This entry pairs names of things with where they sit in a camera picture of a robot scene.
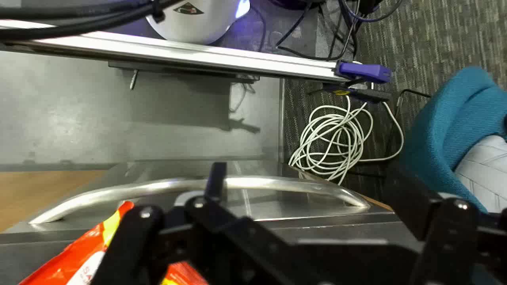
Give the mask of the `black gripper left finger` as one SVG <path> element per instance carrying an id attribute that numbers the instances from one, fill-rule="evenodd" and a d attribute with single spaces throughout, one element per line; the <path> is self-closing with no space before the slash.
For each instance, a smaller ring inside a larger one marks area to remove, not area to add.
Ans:
<path id="1" fill-rule="evenodd" d="M 154 260 L 157 236 L 167 227 L 167 214 L 154 205 L 130 209 L 114 233 L 92 278 L 92 285 L 159 285 L 164 268 Z"/>

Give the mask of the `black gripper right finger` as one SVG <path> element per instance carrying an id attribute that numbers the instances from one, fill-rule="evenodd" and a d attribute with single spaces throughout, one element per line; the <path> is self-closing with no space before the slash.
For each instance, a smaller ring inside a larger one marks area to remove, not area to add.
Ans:
<path id="1" fill-rule="evenodd" d="M 409 230 L 423 243 L 411 285 L 471 285 L 479 219 L 480 211 L 465 200 L 420 203 L 409 216 Z"/>

